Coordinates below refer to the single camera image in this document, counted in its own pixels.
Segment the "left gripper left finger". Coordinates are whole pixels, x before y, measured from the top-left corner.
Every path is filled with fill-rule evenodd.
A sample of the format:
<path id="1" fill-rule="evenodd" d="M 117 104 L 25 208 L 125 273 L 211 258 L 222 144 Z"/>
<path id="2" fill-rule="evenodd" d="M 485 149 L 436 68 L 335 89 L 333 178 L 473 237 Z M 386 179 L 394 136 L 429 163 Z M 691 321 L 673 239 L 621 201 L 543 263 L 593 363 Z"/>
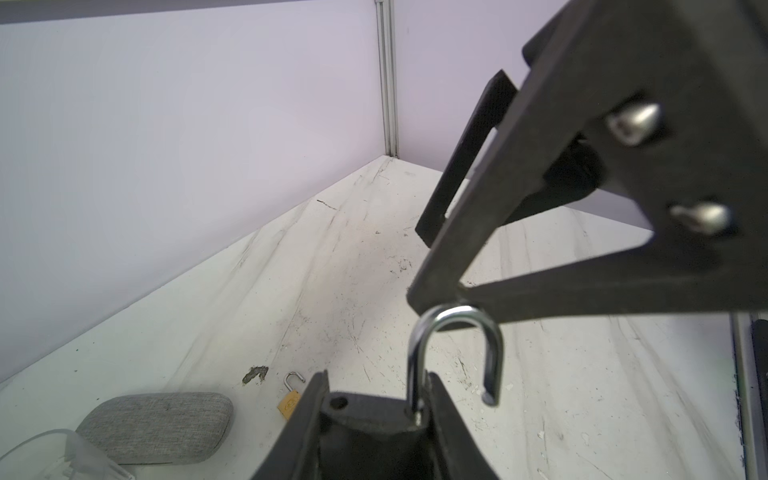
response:
<path id="1" fill-rule="evenodd" d="M 253 480 L 321 478 L 320 410 L 328 393 L 328 373 L 315 373 Z"/>

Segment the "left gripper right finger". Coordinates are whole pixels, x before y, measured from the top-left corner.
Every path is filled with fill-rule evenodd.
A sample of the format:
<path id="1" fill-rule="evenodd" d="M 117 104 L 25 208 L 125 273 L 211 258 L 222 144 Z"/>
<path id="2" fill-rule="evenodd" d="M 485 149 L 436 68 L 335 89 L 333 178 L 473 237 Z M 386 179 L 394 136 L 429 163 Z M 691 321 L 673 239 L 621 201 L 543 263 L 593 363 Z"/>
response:
<path id="1" fill-rule="evenodd" d="M 427 374 L 424 392 L 436 479 L 498 479 L 437 374 Z"/>

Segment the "brass padlock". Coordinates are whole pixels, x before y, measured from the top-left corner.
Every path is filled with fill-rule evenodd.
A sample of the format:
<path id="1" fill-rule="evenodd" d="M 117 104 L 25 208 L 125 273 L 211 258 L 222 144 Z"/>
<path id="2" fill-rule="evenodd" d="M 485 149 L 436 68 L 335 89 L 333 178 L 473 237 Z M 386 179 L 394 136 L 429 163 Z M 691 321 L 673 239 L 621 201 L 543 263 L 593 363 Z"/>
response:
<path id="1" fill-rule="evenodd" d="M 292 380 L 298 380 L 302 384 L 306 382 L 305 377 L 296 371 L 291 371 L 284 377 L 283 384 L 286 389 L 286 395 L 278 403 L 277 409 L 285 420 L 290 419 L 301 398 L 301 392 L 292 387 Z"/>

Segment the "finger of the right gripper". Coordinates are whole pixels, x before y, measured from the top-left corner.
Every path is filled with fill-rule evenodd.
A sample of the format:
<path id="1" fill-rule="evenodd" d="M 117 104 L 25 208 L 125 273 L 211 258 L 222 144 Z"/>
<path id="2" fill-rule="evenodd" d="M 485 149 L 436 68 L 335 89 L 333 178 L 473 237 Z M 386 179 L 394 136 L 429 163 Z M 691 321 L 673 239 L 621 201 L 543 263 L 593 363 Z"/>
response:
<path id="1" fill-rule="evenodd" d="M 517 88 L 502 70 L 486 84 L 460 140 L 429 199 L 415 231 L 426 246 L 437 238 L 447 209 L 477 159 L 492 129 L 499 126 Z M 560 153 L 543 176 L 539 190 L 526 196 L 507 223 L 579 201 L 606 181 L 606 168 L 586 138 L 579 134 Z"/>
<path id="2" fill-rule="evenodd" d="M 570 1 L 451 201 L 407 294 L 500 322 L 767 306 L 767 5 Z M 637 204 L 631 250 L 465 287 L 494 231 L 583 135 Z"/>

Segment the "black padlock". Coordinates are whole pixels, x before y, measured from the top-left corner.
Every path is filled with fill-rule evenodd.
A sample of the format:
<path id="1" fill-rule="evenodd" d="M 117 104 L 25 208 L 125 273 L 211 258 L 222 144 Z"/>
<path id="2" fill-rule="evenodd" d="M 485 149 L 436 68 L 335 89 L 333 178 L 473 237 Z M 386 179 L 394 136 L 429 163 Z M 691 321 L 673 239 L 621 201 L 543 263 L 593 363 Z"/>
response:
<path id="1" fill-rule="evenodd" d="M 344 392 L 322 403 L 320 472 L 323 479 L 436 479 L 425 400 L 430 337 L 453 325 L 474 326 L 485 340 L 481 399 L 500 401 L 504 341 L 499 326 L 473 306 L 438 306 L 425 312 L 409 339 L 403 400 Z"/>

